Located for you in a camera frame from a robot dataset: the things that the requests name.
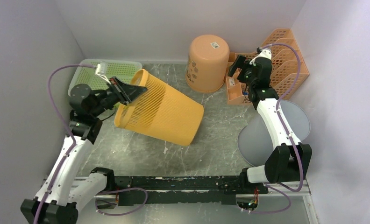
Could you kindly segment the peach capybara plastic bucket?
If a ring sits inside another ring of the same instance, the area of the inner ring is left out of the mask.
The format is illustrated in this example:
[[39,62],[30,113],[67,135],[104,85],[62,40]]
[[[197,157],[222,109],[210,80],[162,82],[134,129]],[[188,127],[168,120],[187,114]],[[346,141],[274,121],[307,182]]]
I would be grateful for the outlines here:
[[202,93],[217,91],[225,82],[228,60],[229,46],[224,39],[216,35],[196,37],[189,47],[187,84]]

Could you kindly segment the yellow slotted waste basket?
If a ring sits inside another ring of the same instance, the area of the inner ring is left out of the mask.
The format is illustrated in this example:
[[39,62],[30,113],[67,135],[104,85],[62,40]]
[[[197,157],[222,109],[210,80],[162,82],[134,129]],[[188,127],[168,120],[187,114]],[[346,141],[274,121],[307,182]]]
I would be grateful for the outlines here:
[[130,105],[120,104],[114,125],[159,140],[188,146],[201,124],[204,107],[141,69],[130,82],[147,91]]

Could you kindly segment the grey plastic bucket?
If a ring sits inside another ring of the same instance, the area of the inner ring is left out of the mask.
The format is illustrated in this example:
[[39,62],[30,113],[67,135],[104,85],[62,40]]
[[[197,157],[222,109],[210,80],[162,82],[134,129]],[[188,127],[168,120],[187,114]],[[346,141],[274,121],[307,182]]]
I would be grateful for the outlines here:
[[[310,121],[306,113],[295,103],[282,100],[280,106],[294,134],[303,141],[310,133]],[[264,165],[273,144],[268,129],[260,114],[255,115],[238,136],[238,148],[247,163],[253,167]]]

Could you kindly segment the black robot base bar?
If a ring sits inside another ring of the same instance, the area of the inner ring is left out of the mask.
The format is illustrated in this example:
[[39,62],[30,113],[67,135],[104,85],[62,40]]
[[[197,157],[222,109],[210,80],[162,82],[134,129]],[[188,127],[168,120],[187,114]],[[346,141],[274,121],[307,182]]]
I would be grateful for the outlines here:
[[220,203],[236,205],[241,196],[268,194],[262,183],[250,183],[245,175],[221,176],[116,176],[115,184],[95,198],[107,204]]

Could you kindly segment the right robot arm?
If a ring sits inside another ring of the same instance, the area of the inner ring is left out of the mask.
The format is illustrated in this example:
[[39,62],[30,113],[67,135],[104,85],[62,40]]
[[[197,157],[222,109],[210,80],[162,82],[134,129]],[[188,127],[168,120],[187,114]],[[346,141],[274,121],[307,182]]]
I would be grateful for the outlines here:
[[262,118],[272,144],[272,153],[263,165],[248,168],[239,180],[239,188],[251,193],[257,183],[303,182],[310,163],[312,149],[303,144],[291,128],[282,109],[281,99],[270,85],[272,61],[270,56],[254,59],[238,56],[228,72],[232,77],[237,69],[237,80],[246,84],[249,99]]

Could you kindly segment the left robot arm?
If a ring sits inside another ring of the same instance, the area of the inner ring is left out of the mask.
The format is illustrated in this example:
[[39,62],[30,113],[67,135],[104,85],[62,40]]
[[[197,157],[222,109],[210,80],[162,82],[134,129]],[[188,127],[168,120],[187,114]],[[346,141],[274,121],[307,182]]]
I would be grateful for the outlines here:
[[71,89],[72,111],[70,122],[65,124],[68,134],[60,155],[34,199],[21,204],[21,212],[30,224],[74,224],[79,212],[96,195],[119,193],[114,172],[107,168],[94,168],[77,187],[73,182],[100,132],[99,116],[117,103],[131,104],[146,92],[146,87],[126,84],[116,77],[108,79],[105,90],[93,90],[86,84]]

